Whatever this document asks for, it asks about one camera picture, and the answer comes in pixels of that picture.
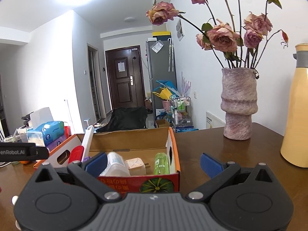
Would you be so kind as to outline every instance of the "green pumpkin print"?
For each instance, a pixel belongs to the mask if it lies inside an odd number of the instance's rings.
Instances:
[[[146,180],[140,187],[141,193],[170,193],[174,192],[172,181],[164,178]]]

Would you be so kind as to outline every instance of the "yellow thermos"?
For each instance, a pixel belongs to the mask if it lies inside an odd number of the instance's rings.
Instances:
[[[288,121],[280,152],[295,166],[308,167],[308,44],[296,46],[296,60]]]

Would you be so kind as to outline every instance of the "refrigerator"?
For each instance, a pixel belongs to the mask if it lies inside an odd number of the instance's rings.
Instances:
[[[167,80],[171,81],[177,88],[177,77],[176,69],[174,65],[174,70],[172,71],[172,64],[170,65],[170,72],[168,71],[169,67],[169,41],[162,41],[164,46],[159,52],[152,50],[152,46],[156,44],[156,41],[147,41],[147,63],[149,67],[149,77],[150,77],[150,88],[151,88],[151,97],[152,97],[152,106],[154,120],[156,119],[156,109],[163,109],[163,103],[161,99],[154,95],[152,92],[154,89],[160,86],[157,83],[157,80]]]

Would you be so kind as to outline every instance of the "pink textured vase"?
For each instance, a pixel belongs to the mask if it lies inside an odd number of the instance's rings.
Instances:
[[[232,140],[251,137],[251,115],[258,111],[254,69],[222,69],[222,103],[226,112],[224,136]]]

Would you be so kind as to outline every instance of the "clear green plastic bottle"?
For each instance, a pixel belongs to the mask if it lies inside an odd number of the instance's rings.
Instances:
[[[165,153],[157,153],[155,155],[154,175],[168,175],[169,161]]]

